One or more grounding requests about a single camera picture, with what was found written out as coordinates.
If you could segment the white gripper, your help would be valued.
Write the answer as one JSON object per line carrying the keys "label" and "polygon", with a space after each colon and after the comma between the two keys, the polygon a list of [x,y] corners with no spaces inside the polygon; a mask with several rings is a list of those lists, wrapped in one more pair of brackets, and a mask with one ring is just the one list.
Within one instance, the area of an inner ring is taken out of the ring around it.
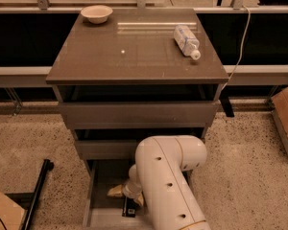
{"label": "white gripper", "polygon": [[144,206],[144,197],[140,184],[128,180],[124,185],[120,184],[108,190],[109,197],[123,197],[124,195],[134,199],[138,206]]}

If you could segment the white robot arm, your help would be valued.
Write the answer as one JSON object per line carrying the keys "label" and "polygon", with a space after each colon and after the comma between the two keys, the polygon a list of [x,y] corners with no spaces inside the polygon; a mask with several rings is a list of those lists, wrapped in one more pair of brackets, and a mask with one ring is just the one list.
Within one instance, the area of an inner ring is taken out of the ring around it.
{"label": "white robot arm", "polygon": [[146,206],[155,230],[211,230],[183,176],[206,158],[205,144],[195,136],[148,137],[136,148],[129,179],[108,195]]}

